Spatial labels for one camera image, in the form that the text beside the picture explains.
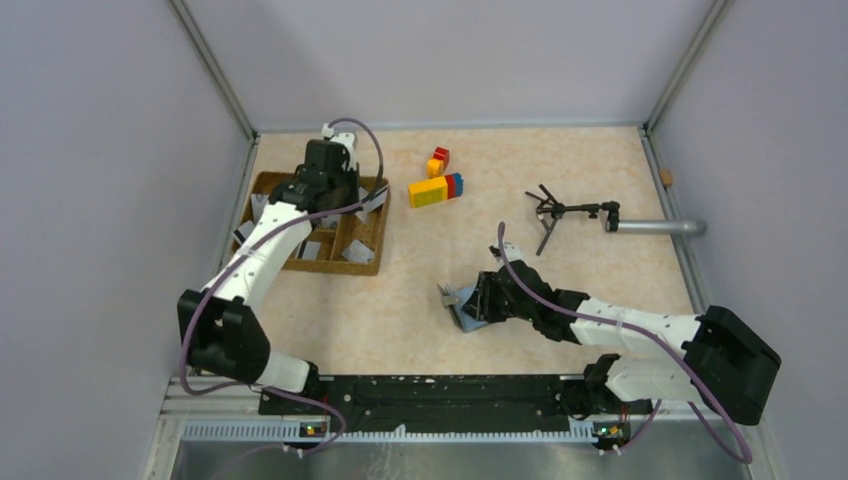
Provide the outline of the grey card holder wallet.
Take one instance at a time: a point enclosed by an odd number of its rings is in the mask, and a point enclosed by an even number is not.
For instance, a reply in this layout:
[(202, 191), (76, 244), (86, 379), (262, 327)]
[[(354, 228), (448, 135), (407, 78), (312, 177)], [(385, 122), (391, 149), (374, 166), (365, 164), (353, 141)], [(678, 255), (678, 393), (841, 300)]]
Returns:
[(484, 282), (460, 289), (452, 289), (449, 285), (438, 285), (437, 288), (442, 307), (463, 333), (471, 333), (493, 324), (483, 313), (486, 306), (484, 295), (487, 293)]

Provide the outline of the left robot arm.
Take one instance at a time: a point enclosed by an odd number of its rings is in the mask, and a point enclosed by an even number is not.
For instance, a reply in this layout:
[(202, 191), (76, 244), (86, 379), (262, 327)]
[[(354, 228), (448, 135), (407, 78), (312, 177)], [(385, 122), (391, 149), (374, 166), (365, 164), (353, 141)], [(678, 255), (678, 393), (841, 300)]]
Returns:
[(200, 290), (178, 300), (181, 363), (242, 384), (276, 387), (297, 413), (319, 404), (320, 386), (305, 360), (272, 349), (257, 318), (274, 279), (326, 216), (361, 204), (356, 137), (308, 141), (304, 161), (273, 188), (232, 259)]

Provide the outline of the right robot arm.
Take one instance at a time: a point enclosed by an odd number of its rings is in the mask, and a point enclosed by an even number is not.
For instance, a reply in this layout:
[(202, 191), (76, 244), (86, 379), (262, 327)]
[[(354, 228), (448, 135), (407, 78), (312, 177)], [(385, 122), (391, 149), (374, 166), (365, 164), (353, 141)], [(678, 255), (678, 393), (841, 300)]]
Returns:
[(608, 347), (611, 360), (586, 385), (589, 404), (612, 412), (623, 402), (702, 401), (737, 423), (758, 424), (782, 360), (732, 310), (661, 315), (617, 306), (585, 292), (554, 289), (525, 262), (482, 271), (455, 294), (452, 313), (471, 332), (521, 319), (549, 340)]

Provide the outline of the striped card top right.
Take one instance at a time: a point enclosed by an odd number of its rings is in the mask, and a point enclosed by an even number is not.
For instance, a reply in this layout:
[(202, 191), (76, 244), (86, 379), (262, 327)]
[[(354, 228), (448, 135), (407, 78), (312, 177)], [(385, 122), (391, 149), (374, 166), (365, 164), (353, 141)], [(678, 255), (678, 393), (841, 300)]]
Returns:
[(382, 207), (389, 195), (389, 185), (383, 185), (370, 196), (370, 193), (364, 187), (359, 188), (360, 199), (363, 201), (360, 211), (355, 213), (355, 216), (365, 225), (369, 223), (370, 215), (376, 209)]

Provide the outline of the card with stripe front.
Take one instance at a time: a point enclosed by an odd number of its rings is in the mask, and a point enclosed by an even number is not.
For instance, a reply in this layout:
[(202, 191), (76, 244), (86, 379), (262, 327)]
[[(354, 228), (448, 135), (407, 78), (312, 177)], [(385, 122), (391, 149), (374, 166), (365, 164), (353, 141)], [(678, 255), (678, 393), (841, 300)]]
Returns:
[(297, 252), (297, 259), (315, 261), (321, 252), (322, 243), (318, 241), (304, 241)]

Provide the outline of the card with stripe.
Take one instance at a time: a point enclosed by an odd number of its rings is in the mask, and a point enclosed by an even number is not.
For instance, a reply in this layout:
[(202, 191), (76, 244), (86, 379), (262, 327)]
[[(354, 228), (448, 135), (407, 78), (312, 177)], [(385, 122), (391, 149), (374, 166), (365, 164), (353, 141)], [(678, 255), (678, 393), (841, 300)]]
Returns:
[(233, 231), (234, 242), (238, 246), (243, 245), (247, 238), (252, 234), (254, 229), (255, 224), (253, 221), (246, 221), (242, 223)]
[(321, 252), (322, 243), (318, 241), (304, 241), (297, 252), (297, 259), (315, 261)]

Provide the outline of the card with stripe left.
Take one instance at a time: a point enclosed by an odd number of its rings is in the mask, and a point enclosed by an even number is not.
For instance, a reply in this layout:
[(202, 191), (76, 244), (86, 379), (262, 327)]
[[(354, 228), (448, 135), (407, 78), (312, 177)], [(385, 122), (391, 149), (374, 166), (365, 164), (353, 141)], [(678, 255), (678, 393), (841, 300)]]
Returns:
[(254, 229), (255, 224), (253, 221), (246, 221), (242, 223), (233, 231), (234, 242), (238, 246), (243, 245), (247, 238), (252, 234)]

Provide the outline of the brown woven tray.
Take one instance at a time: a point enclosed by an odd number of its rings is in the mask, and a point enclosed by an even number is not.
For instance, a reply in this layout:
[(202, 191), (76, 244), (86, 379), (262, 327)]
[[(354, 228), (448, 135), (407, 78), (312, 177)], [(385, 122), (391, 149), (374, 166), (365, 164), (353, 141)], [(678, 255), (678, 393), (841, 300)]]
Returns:
[[(279, 183), (289, 180), (292, 177), (293, 173), (272, 171), (261, 172), (253, 181), (251, 189), (249, 190), (249, 196), (252, 193), (270, 194), (272, 189)], [(289, 259), (283, 265), (282, 270), (339, 275), (376, 276), (380, 270), (384, 234), (390, 203), (391, 195), (389, 189), (389, 195), (386, 202), (382, 207), (371, 213), (369, 223), (367, 225), (363, 224), (355, 216), (355, 213), (346, 214), (340, 219), (331, 217), (328, 220), (322, 220), (323, 223), (319, 224), (320, 226), (313, 230), (306, 240), (322, 243), (318, 259), (315, 261), (297, 259), (297, 252), (300, 247), (299, 245), (291, 253)], [(249, 197), (237, 227), (246, 221), (252, 221)], [(342, 258), (342, 250), (354, 239), (361, 240), (375, 252), (375, 258), (371, 263), (349, 263)]]

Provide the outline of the yellow toy block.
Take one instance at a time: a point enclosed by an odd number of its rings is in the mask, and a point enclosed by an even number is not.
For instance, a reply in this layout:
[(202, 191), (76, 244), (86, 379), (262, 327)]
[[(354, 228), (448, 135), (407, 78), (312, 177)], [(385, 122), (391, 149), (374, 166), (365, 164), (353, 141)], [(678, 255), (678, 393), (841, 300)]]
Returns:
[(414, 182), (407, 188), (411, 208), (421, 208), (445, 201), (448, 198), (448, 182), (443, 176)]

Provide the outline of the small red yellow block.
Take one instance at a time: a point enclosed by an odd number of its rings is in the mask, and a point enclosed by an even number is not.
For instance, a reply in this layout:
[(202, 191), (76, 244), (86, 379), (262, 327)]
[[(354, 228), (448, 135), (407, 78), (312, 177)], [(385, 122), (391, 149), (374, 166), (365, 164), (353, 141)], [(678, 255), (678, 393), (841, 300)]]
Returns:
[(429, 178), (442, 176), (450, 162), (450, 150), (436, 147), (426, 164), (426, 173)]

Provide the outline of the red blue toy block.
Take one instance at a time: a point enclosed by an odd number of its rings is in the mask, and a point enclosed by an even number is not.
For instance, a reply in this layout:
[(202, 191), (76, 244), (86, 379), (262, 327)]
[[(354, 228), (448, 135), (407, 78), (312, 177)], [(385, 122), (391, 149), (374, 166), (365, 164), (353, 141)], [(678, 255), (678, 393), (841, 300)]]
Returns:
[(454, 199), (463, 195), (464, 180), (459, 172), (444, 176), (446, 183), (446, 198)]

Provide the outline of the silver metal tube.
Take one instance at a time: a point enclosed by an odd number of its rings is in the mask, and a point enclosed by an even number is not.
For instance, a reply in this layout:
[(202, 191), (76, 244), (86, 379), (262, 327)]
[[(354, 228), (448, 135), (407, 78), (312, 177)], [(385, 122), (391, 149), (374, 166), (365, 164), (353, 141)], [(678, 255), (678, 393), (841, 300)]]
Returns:
[(620, 220), (616, 233), (646, 235), (699, 236), (707, 225), (699, 220)]

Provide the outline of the small wooden cork piece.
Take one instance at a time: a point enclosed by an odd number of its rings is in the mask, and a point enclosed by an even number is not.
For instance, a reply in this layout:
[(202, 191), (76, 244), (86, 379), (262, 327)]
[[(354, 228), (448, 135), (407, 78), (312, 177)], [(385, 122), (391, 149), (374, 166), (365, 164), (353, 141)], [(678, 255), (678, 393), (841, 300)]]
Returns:
[(673, 183), (674, 183), (673, 175), (668, 169), (666, 169), (666, 168), (659, 169), (658, 175), (659, 175), (659, 178), (660, 178), (661, 185), (664, 188), (669, 188), (670, 186), (673, 185)]

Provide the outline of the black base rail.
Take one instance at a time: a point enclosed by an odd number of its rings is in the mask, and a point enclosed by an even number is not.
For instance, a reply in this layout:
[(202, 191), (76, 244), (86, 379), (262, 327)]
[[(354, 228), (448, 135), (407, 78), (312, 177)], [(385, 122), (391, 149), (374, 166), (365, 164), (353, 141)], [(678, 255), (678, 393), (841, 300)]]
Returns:
[(624, 403), (599, 383), (573, 375), (322, 376), (308, 393), (314, 405), (262, 393), (267, 416), (338, 410), (350, 433), (564, 432), (593, 415), (648, 414), (649, 400)]

